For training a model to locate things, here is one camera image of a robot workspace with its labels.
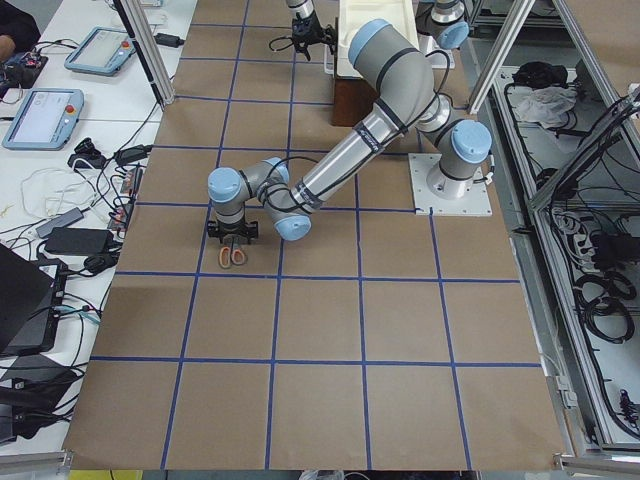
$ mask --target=sleeve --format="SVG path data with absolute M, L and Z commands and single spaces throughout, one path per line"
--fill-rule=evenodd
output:
M 0 35 L 11 37 L 16 52 L 26 52 L 36 44 L 40 31 L 31 15 L 0 0 Z

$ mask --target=scissors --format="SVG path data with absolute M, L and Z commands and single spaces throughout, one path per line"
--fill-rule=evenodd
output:
M 245 263 L 247 263 L 247 254 L 242 250 L 238 237 L 232 235 L 230 238 L 226 238 L 218 253 L 218 265 L 220 265 L 220 268 L 228 270 L 233 265 L 241 266 Z

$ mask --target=person's hand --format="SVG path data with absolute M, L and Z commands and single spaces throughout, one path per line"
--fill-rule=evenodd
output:
M 8 60 L 15 49 L 16 44 L 9 35 L 0 35 L 0 62 Z

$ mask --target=white table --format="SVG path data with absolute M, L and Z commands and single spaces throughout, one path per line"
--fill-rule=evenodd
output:
M 197 0 L 167 0 L 162 10 L 168 14 L 168 26 L 158 31 L 185 38 L 196 3 Z M 41 40 L 71 38 L 79 42 L 95 26 L 112 26 L 114 15 L 116 13 L 102 0 L 63 0 Z M 181 48 L 160 47 L 160 51 L 169 74 L 173 75 L 177 69 Z M 137 57 L 132 57 L 116 76 L 100 77 L 66 70 L 64 60 L 68 53 L 68 49 L 61 47 L 46 49 L 49 63 L 38 78 L 36 87 L 81 89 L 85 94 L 85 106 L 80 121 L 69 142 L 59 151 L 11 151 L 0 147 L 0 212 L 3 212 L 3 216 L 0 217 L 0 231 L 37 221 L 22 208 L 20 185 L 24 179 L 45 168 L 71 171 L 67 160 L 73 153 L 73 148 L 86 137 L 91 137 L 96 147 L 109 157 L 142 125 L 142 121 L 155 104 L 155 98 Z M 15 98 L 15 95 L 16 91 L 10 91 L 5 99 L 10 101 Z M 0 104 L 0 117 L 14 116 L 19 105 L 20 102 L 16 105 Z M 129 146 L 153 143 L 161 115 L 161 110 L 157 109 Z M 8 129 L 9 122 L 0 122 L 0 138 L 4 138 Z M 107 173 L 111 173 L 113 168 L 114 165 L 111 165 Z M 62 182 L 61 188 L 68 184 L 65 182 Z M 26 197 L 33 200 L 39 193 L 27 192 Z M 96 207 L 96 211 L 98 215 L 89 211 L 85 214 L 85 218 L 74 226 L 105 228 L 108 207 L 101 203 Z M 9 240 L 15 237 L 14 233 L 0 235 L 0 240 Z M 16 249 L 16 252 L 26 256 L 28 249 L 21 247 Z M 78 269 L 81 268 L 80 265 L 84 260 L 84 257 L 60 258 L 71 268 Z M 113 273 L 113 269 L 110 269 L 95 278 L 71 277 L 67 281 L 66 291 L 98 306 L 111 282 Z M 81 302 L 71 299 L 68 301 L 65 299 L 64 303 L 82 305 Z M 84 338 L 77 363 L 86 362 L 89 359 L 97 329 L 98 327 L 91 322 L 84 322 Z M 81 323 L 77 316 L 69 316 L 61 320 L 55 345 L 50 352 L 46 353 L 46 356 L 62 365 L 69 365 L 76 355 L 80 333 Z M 14 360 L 2 360 L 0 366 L 7 367 Z M 73 398 L 78 393 L 80 384 L 81 381 L 78 381 L 72 385 L 61 403 Z M 67 430 L 68 424 L 59 422 L 41 429 L 31 440 L 18 438 L 16 442 L 0 447 L 0 455 L 59 451 Z

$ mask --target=black laptop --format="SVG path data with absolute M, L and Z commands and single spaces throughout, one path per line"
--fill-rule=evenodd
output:
M 0 245 L 0 356 L 53 347 L 66 277 L 60 260 L 29 262 Z

